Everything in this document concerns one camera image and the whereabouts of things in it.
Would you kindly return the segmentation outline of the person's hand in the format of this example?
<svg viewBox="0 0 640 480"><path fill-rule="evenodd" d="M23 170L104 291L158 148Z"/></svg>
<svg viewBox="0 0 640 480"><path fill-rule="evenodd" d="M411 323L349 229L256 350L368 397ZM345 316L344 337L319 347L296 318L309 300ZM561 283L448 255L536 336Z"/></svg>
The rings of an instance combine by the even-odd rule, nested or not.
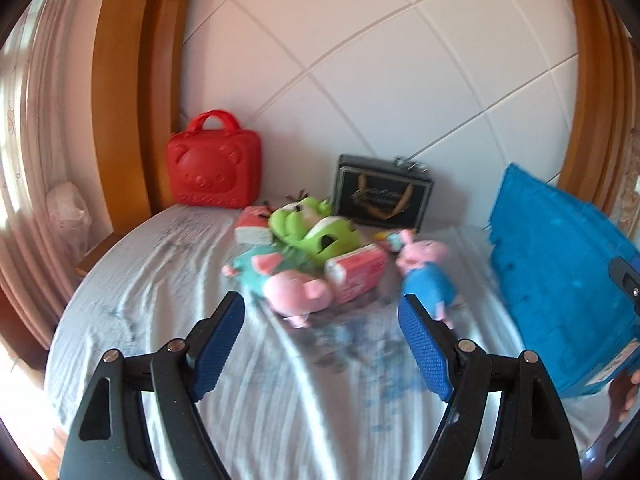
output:
<svg viewBox="0 0 640 480"><path fill-rule="evenodd" d="M616 422L622 422L636 403L639 390L640 372L621 372L608 388L611 400L610 415Z"/></svg>

